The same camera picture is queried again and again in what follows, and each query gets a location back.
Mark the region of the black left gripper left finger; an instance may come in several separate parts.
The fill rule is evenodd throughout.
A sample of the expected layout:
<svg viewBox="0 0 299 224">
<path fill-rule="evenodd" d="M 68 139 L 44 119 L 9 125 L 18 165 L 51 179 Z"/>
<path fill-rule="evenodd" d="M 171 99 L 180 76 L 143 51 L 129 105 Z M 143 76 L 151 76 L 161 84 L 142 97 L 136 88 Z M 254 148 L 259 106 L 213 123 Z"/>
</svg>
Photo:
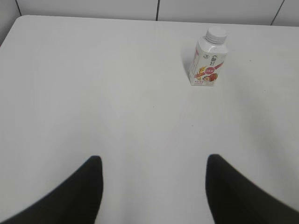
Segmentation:
<svg viewBox="0 0 299 224">
<path fill-rule="evenodd" d="M 2 223 L 94 224 L 102 195 L 102 160 L 94 155 L 48 195 Z"/>
</svg>

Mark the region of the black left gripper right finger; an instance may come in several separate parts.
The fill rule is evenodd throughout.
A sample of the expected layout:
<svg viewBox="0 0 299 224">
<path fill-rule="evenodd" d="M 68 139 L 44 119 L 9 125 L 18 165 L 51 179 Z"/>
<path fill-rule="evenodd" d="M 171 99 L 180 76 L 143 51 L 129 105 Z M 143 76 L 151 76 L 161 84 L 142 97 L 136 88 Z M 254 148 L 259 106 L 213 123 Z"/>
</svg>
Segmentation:
<svg viewBox="0 0 299 224">
<path fill-rule="evenodd" d="M 206 197 L 216 224 L 297 224 L 299 213 L 248 180 L 218 154 L 206 164 Z"/>
</svg>

